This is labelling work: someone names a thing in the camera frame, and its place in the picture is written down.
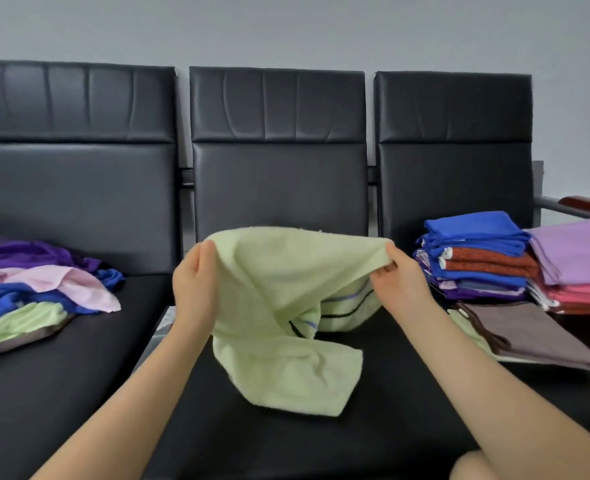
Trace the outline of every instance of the pile of unfolded cloth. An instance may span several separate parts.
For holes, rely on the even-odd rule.
[[[590,315],[590,219],[530,232],[541,266],[529,277],[531,296],[548,312]]]
[[[116,312],[124,280],[98,259],[41,241],[0,245],[0,352],[52,335],[78,314]]]
[[[428,281],[451,300],[521,300],[538,274],[531,238],[501,211],[427,220],[415,258]]]
[[[456,308],[449,310],[453,321],[498,361],[590,371],[590,349],[533,303],[458,303]]]

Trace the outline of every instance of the green cloth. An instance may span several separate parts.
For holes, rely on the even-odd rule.
[[[338,416],[362,351],[315,333],[352,330],[381,306],[369,273],[390,263],[387,240],[277,227],[208,239],[219,255],[213,350],[235,387],[258,406]]]
[[[0,317],[0,342],[43,327],[58,325],[66,316],[61,303],[29,303]]]
[[[455,322],[459,326],[459,328],[464,333],[466,333],[466,335],[469,336],[473,340],[473,342],[475,342],[477,344],[477,346],[479,346],[479,348],[481,348],[484,352],[486,352],[488,355],[490,355],[495,360],[497,360],[499,362],[537,363],[533,360],[521,359],[521,358],[517,358],[517,357],[504,357],[502,355],[494,354],[493,351],[491,350],[491,347],[488,345],[488,342],[486,341],[486,339],[477,333],[477,331],[473,327],[473,324],[471,322],[469,322],[468,319],[464,315],[462,315],[457,310],[448,310],[448,312],[449,312],[449,315],[451,316],[451,318],[453,319],[453,322]]]

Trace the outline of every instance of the finger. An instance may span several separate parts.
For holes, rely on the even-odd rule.
[[[403,251],[399,250],[392,242],[386,243],[386,254],[393,260],[393,262],[400,266],[404,261],[410,259]]]
[[[187,267],[195,273],[199,269],[199,255],[201,254],[201,242],[195,244],[183,259]]]
[[[204,241],[199,256],[198,274],[214,276],[217,272],[217,247],[212,241]]]

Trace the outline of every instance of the left hand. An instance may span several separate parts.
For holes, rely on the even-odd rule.
[[[209,335],[217,314],[217,248],[212,241],[199,242],[172,274],[177,306],[172,328],[198,328]]]

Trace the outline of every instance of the person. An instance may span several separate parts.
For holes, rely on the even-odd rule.
[[[439,307],[418,264],[387,244],[371,281],[481,448],[451,479],[590,480],[590,433],[486,355]],[[176,318],[121,388],[33,476],[138,479],[214,327],[217,250],[204,241],[172,276]]]

